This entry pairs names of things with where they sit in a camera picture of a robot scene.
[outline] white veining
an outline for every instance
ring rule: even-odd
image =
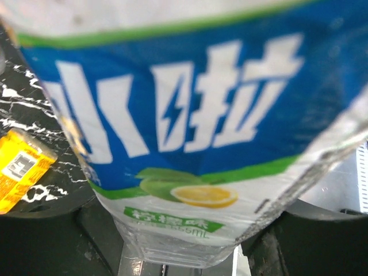
[[[63,190],[62,188],[56,187],[54,185],[43,186],[41,184],[38,184],[38,185],[32,186],[30,189],[35,189],[35,190],[40,189],[42,190],[42,193],[36,193],[35,191],[33,198],[29,198],[28,193],[27,193],[22,197],[21,200],[24,200],[28,203],[32,203],[35,201],[40,201],[43,198],[45,198],[46,201],[50,201],[50,200],[58,200],[60,197],[62,197],[62,196],[56,196],[56,195],[51,194],[50,193],[51,188],[57,189],[57,191],[63,196],[66,196],[68,194],[67,191]]]

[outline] yellow snack wrapper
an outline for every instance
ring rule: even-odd
[[[0,214],[5,214],[49,169],[57,156],[21,129],[0,139]]]

